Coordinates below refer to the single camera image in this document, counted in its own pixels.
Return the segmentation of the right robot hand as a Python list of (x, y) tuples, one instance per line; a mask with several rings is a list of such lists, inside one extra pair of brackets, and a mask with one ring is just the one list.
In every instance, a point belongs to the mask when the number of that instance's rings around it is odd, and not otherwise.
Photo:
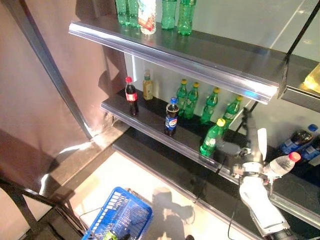
[(217, 150), (225, 157), (224, 160), (236, 160), (231, 162), (232, 166), (222, 163), (218, 175), (250, 190), (266, 190), (270, 183), (263, 171), (266, 157), (261, 149), (267, 146), (267, 136), (262, 130), (257, 129), (252, 112), (246, 108), (242, 112), (241, 126), (246, 131), (243, 147), (225, 141), (222, 137), (217, 141)]

